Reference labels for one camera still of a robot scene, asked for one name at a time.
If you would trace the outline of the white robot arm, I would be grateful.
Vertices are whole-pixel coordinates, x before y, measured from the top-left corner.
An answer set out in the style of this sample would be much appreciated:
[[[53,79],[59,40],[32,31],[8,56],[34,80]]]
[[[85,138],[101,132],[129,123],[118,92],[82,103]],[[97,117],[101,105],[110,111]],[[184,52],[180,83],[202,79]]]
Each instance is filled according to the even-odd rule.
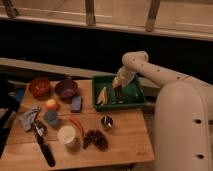
[[[141,74],[160,87],[155,104],[155,171],[213,171],[209,122],[213,85],[149,62],[144,51],[127,52],[113,86]]]

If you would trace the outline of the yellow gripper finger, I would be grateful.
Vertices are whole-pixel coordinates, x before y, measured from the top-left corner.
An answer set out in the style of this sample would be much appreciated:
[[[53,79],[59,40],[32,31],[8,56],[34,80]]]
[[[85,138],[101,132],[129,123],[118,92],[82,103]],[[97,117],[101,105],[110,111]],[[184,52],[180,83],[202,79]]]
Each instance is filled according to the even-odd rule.
[[[124,82],[122,83],[122,87],[123,87],[123,88],[124,88],[124,87],[127,87],[129,84],[130,84],[130,81],[124,81]]]
[[[117,88],[121,85],[120,80],[118,79],[117,76],[114,77],[113,81],[112,81],[112,87],[113,88]]]

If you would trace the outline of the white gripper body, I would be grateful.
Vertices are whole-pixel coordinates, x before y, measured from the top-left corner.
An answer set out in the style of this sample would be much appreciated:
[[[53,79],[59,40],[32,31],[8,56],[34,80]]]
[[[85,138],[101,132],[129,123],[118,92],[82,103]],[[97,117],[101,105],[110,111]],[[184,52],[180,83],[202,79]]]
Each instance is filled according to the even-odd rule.
[[[131,70],[129,70],[127,67],[122,66],[118,72],[117,77],[120,80],[120,83],[122,84],[124,81],[132,81],[134,78],[135,73]]]

